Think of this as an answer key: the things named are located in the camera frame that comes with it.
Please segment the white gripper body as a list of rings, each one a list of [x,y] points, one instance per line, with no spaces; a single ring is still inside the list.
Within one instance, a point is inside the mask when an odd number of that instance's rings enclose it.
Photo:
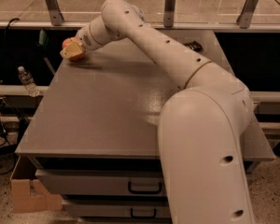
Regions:
[[[97,50],[100,44],[91,35],[91,25],[88,23],[77,31],[76,37],[88,50]]]

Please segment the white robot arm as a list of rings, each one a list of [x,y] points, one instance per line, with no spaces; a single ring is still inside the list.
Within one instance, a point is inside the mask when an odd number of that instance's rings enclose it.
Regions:
[[[253,117],[235,75],[144,21],[139,7],[106,0],[98,18],[63,42],[61,55],[128,38],[179,88],[164,105],[158,143],[173,224],[255,224],[240,137]]]

